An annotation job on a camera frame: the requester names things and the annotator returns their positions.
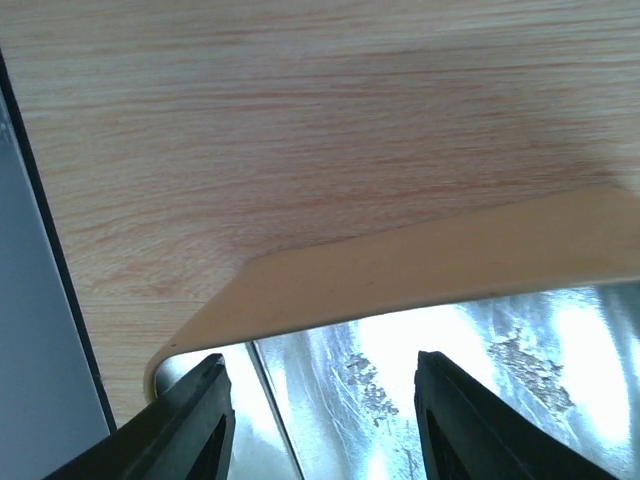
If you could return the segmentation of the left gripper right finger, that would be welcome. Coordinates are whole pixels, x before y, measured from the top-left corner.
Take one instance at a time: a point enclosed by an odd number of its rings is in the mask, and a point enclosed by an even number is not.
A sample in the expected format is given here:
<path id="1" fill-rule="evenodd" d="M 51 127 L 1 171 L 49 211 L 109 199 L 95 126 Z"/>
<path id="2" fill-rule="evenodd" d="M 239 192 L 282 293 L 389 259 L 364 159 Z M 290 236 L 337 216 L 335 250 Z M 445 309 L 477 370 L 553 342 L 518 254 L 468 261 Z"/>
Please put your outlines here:
<path id="1" fill-rule="evenodd" d="M 418 354 L 414 405 L 430 479 L 622 479 L 617 451 L 580 440 L 522 389 L 501 397 L 439 351 Z"/>

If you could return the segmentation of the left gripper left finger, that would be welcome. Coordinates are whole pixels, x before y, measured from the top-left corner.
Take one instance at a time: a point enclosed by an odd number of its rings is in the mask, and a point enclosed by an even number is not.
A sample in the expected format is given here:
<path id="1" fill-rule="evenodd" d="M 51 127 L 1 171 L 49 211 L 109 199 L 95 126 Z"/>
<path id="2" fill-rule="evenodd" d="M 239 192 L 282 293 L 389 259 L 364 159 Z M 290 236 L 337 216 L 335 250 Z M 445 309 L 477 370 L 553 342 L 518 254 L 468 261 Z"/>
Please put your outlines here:
<path id="1" fill-rule="evenodd" d="M 211 354 L 131 421 L 50 479 L 226 479 L 235 412 L 223 356 Z"/>

